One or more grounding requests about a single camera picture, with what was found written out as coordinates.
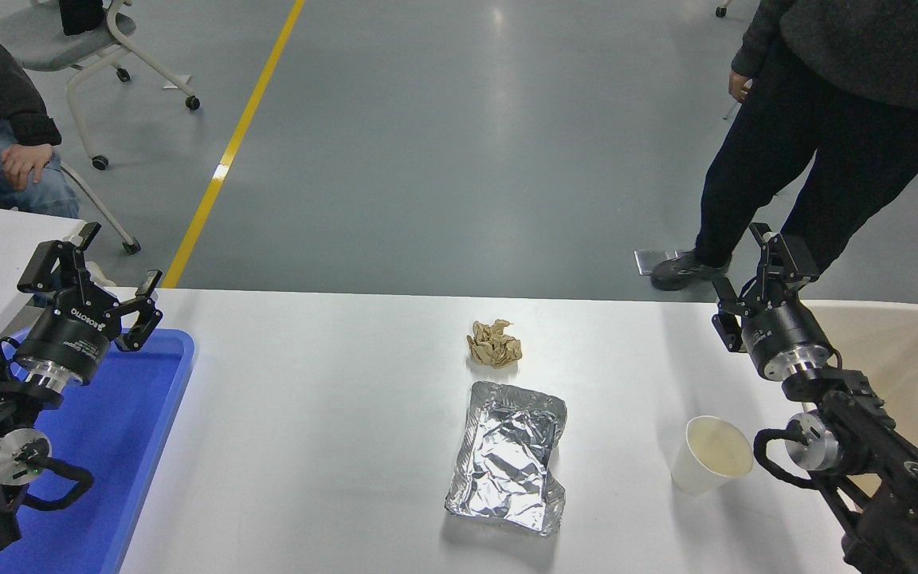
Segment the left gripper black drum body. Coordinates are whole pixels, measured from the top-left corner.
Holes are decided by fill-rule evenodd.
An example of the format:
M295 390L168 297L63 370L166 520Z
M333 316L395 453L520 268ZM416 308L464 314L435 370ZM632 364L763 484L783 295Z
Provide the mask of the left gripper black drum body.
M117 305L116 295L96 285L62 289L16 349L16 364L29 371L51 363L87 385L120 333L120 320L105 316Z

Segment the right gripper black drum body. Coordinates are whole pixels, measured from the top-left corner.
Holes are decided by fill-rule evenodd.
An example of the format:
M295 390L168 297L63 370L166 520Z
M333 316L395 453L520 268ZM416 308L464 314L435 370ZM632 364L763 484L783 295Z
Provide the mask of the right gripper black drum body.
M832 345L818 320L798 302L744 317L742 341L758 372L822 368L832 355Z

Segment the seated person's left hand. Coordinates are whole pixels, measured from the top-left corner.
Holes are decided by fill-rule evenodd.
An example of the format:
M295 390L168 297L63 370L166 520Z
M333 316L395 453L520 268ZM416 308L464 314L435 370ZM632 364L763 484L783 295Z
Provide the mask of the seated person's left hand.
M40 184L45 167L54 153L50 144L28 146L12 144L0 154L2 173L16 191L23 191L29 183Z

